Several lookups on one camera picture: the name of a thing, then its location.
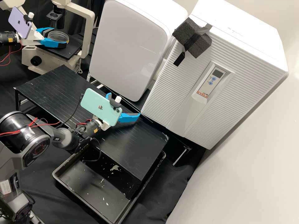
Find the white floor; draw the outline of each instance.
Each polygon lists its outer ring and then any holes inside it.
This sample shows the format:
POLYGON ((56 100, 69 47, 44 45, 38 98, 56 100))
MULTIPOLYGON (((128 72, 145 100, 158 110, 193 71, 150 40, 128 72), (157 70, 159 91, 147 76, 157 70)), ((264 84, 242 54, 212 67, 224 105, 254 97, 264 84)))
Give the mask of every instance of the white floor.
POLYGON ((290 74, 197 168, 167 223, 297 224, 299 1, 229 2, 278 29, 290 74))

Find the foam block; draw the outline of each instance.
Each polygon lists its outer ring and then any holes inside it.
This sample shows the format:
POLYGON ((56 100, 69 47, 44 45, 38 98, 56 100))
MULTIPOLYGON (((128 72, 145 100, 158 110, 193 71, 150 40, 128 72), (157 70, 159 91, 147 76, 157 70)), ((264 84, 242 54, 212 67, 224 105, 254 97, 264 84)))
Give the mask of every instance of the foam block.
POLYGON ((192 19, 187 18, 172 34, 195 58, 212 44, 212 39, 207 34, 196 35, 199 29, 192 19))

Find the purple iphone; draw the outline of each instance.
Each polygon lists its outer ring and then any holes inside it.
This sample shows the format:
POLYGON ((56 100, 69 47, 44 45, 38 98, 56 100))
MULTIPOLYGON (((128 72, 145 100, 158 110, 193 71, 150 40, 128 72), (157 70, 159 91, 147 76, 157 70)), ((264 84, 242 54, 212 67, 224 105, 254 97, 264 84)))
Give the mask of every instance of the purple iphone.
POLYGON ((28 37, 32 23, 24 19, 24 14, 17 7, 12 8, 8 22, 15 28, 21 38, 26 39, 28 37))

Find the microscope focus knob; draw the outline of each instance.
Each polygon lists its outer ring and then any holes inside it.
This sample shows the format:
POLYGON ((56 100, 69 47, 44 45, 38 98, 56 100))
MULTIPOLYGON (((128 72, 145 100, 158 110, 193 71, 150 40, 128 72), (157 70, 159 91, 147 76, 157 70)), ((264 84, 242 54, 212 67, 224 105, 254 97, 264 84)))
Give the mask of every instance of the microscope focus knob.
POLYGON ((28 17, 29 17, 30 19, 33 19, 33 17, 34 17, 34 13, 33 13, 33 12, 29 12, 29 13, 28 13, 28 17))
POLYGON ((33 58, 31 58, 30 62, 34 66, 39 66, 41 64, 42 60, 39 56, 34 56, 33 58))
POLYGON ((115 98, 115 102, 120 103, 120 102, 121 102, 121 97, 120 97, 120 96, 117 96, 117 97, 115 98))

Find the white mini fridge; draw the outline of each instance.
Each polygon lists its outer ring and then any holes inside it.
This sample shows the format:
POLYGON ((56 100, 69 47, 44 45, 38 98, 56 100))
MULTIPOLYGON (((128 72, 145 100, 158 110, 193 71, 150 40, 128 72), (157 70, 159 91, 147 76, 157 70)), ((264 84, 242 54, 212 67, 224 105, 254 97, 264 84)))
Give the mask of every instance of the white mini fridge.
POLYGON ((175 42, 187 11, 172 0, 107 0, 91 58, 91 77, 140 99, 175 42))
POLYGON ((277 30, 223 0, 200 0, 189 16, 212 25, 198 58, 177 41, 141 113, 207 149, 288 75, 277 30))

